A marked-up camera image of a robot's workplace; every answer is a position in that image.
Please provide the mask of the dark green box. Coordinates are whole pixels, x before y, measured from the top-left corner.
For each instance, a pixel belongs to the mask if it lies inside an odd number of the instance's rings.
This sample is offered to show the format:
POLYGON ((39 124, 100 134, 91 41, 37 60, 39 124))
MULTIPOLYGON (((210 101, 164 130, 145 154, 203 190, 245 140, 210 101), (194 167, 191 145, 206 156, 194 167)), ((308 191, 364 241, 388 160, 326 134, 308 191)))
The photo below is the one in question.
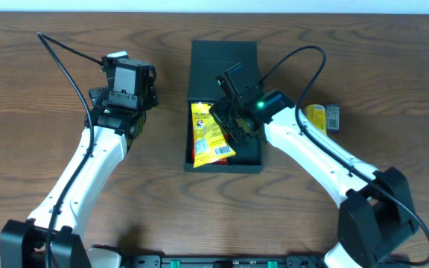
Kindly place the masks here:
MULTIPOLYGON (((194 40, 191 44, 191 66, 188 83, 188 104, 194 102, 214 103, 225 96, 216 77, 235 64, 242 68, 232 74, 233 82, 240 89, 253 86, 261 78, 258 67, 257 43, 255 41, 205 41, 194 40)), ((185 148, 186 172, 194 173, 260 173, 262 163, 262 141, 253 139, 237 143, 232 139, 228 143, 235 156, 227 159, 226 165, 207 164, 193 167, 194 149, 191 108, 188 108, 188 126, 185 148)))

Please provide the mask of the red Hacks candy bag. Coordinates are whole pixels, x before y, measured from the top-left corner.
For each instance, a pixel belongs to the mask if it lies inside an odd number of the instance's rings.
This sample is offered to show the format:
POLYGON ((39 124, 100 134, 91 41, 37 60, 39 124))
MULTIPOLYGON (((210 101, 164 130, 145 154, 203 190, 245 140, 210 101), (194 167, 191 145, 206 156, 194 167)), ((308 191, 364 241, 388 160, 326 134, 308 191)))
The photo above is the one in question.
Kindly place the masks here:
POLYGON ((207 164, 227 165, 227 159, 235 155, 235 151, 227 143, 227 135, 223 138, 198 138, 194 140, 192 156, 194 167, 207 164))

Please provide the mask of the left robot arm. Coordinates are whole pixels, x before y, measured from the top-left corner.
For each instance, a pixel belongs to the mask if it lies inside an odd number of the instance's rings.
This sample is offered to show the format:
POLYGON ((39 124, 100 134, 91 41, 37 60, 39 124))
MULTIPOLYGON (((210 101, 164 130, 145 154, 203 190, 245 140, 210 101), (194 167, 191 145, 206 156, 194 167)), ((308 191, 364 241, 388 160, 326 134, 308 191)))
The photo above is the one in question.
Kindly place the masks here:
POLYGON ((110 174, 157 106, 156 69, 124 51, 102 59, 107 86, 91 89, 93 108, 71 161, 27 220, 8 220, 0 234, 2 267, 129 267, 110 246, 86 249, 83 237, 110 174))

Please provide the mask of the yellow snack packet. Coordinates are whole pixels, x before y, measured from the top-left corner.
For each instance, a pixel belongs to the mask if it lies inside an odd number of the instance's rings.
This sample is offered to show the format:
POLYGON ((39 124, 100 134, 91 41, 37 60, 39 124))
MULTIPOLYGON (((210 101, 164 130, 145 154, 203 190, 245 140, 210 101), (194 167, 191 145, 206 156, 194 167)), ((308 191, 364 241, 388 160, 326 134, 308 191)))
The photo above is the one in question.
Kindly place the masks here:
POLYGON ((236 155, 225 139, 222 129, 209 112, 211 107, 211 103, 191 104, 194 168, 220 160, 227 162, 229 157, 236 155))

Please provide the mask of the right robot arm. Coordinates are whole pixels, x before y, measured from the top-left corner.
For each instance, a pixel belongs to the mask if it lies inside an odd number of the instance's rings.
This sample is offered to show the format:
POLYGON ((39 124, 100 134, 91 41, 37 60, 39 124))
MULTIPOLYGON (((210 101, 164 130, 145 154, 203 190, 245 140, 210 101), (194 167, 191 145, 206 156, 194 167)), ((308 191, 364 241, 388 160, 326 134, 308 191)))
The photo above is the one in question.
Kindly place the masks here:
POLYGON ((380 171, 344 150, 279 90, 265 93, 260 85, 237 89, 231 75, 240 68, 236 64, 217 76, 224 96, 210 113, 233 141, 265 139, 327 191, 339 218, 338 242, 325 254, 325 266, 412 266, 392 255, 419 230, 404 174, 394 167, 380 171))

